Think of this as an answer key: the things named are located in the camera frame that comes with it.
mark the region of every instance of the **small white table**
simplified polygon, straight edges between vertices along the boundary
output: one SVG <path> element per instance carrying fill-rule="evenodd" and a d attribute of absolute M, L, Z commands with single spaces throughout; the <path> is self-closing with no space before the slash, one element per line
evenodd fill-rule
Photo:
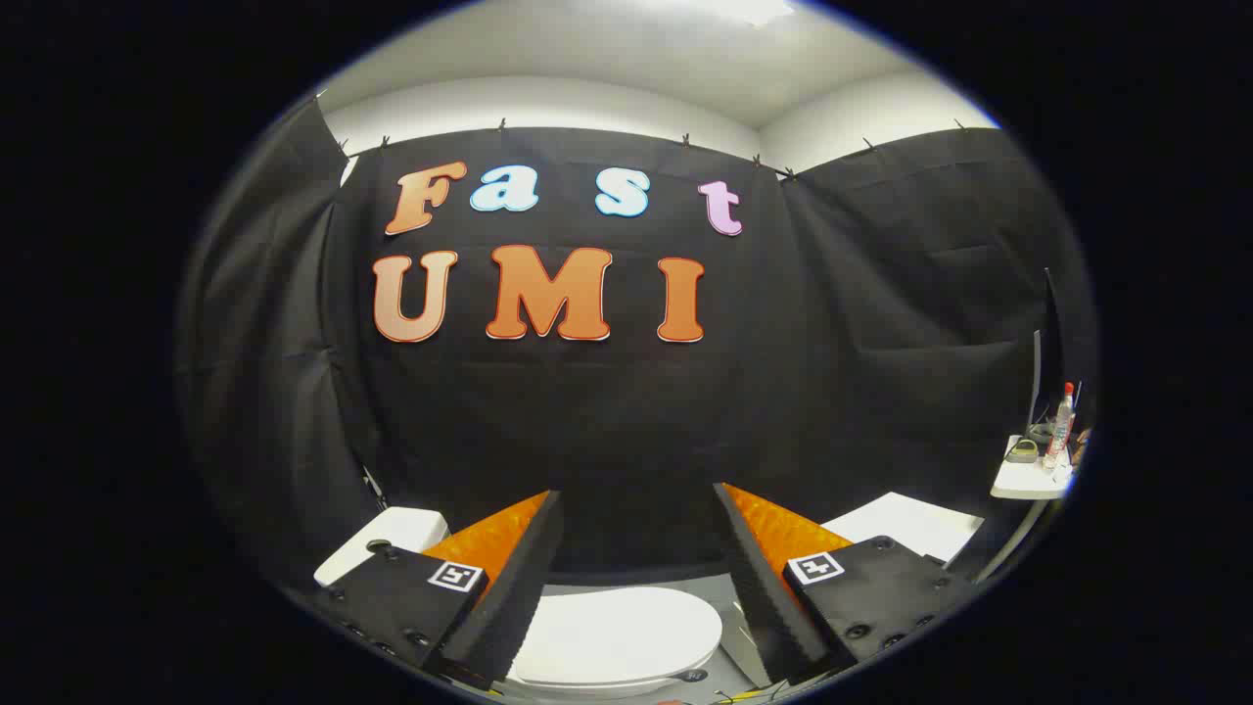
<path fill-rule="evenodd" d="M 1005 446 L 1006 455 L 1020 438 L 1021 436 L 1010 437 L 1010 442 Z M 1060 500 L 1066 495 L 1073 476 L 1069 451 L 1063 452 L 1058 467 L 1053 473 L 1045 472 L 1044 458 L 1036 458 L 1035 463 L 1001 462 L 1001 470 L 996 473 L 996 481 L 992 482 L 991 496 L 1002 500 L 1029 500 L 1032 503 L 1026 517 L 1022 518 L 1022 523 L 1019 525 L 1019 528 L 1014 531 L 1014 535 L 1005 542 L 1005 546 L 992 557 L 991 562 L 975 577 L 975 582 L 982 582 L 984 579 L 992 575 L 992 571 L 1009 558 L 1010 553 L 1014 553 L 1014 550 L 1017 548 L 1027 532 L 1031 531 L 1031 527 L 1035 526 L 1036 520 L 1044 513 L 1044 507 L 1050 501 Z"/>
<path fill-rule="evenodd" d="M 920 556 L 935 556 L 946 563 L 970 541 L 982 517 L 954 512 L 912 497 L 888 492 L 878 500 L 836 517 L 822 528 L 853 543 L 891 536 Z"/>

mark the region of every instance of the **plastic bottle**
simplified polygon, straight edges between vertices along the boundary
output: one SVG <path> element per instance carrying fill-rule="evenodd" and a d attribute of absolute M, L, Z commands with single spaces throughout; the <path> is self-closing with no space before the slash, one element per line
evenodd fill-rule
<path fill-rule="evenodd" d="M 1058 407 L 1058 418 L 1053 422 L 1053 441 L 1049 451 L 1044 455 L 1045 472 L 1053 472 L 1058 467 L 1058 461 L 1066 452 L 1066 442 L 1070 441 L 1070 428 L 1075 423 L 1075 386 L 1066 383 L 1066 398 Z"/>

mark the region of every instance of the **pink letter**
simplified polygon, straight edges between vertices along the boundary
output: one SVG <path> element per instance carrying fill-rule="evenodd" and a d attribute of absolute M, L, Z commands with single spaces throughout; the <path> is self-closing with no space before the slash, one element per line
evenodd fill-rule
<path fill-rule="evenodd" d="M 727 190 L 727 182 L 715 180 L 704 185 L 698 185 L 697 190 L 705 195 L 705 209 L 709 213 L 709 224 L 713 229 L 729 235 L 737 235 L 744 225 L 739 220 L 730 219 L 730 204 L 739 204 L 739 195 Z"/>

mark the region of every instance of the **black mount plate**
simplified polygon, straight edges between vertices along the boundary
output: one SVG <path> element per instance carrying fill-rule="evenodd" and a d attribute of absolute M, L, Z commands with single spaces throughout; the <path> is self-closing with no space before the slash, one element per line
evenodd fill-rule
<path fill-rule="evenodd" d="M 887 536 L 792 558 L 783 574 L 827 641 L 857 661 L 907 637 L 971 589 Z"/>

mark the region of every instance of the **black fabric backdrop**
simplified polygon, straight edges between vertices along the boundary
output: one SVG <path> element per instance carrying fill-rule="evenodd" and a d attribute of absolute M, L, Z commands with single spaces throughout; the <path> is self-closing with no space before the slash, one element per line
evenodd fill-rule
<path fill-rule="evenodd" d="M 464 160 L 431 224 L 383 225 L 396 180 Z M 539 172 L 539 203 L 479 212 L 479 177 Z M 311 103 L 233 184 L 193 258 L 180 381 L 218 506 L 284 586 L 377 510 L 437 510 L 456 531 L 545 488 L 565 492 L 554 580 L 673 580 L 722 570 L 705 515 L 725 481 L 823 522 L 895 491 L 989 517 L 987 493 L 1030 392 L 1044 267 L 1059 284 L 1068 376 L 1095 398 L 1095 318 L 1065 218 L 999 130 L 920 135 L 779 183 L 769 169 L 637 135 L 510 128 L 345 159 Z M 594 205 L 606 167 L 645 172 L 634 218 Z M 695 188 L 725 180 L 738 237 Z M 491 249 L 613 253 L 600 342 L 491 339 Z M 373 327 L 371 264 L 454 249 L 444 324 L 419 343 Z M 657 337 L 662 257 L 702 262 L 692 344 Z"/>

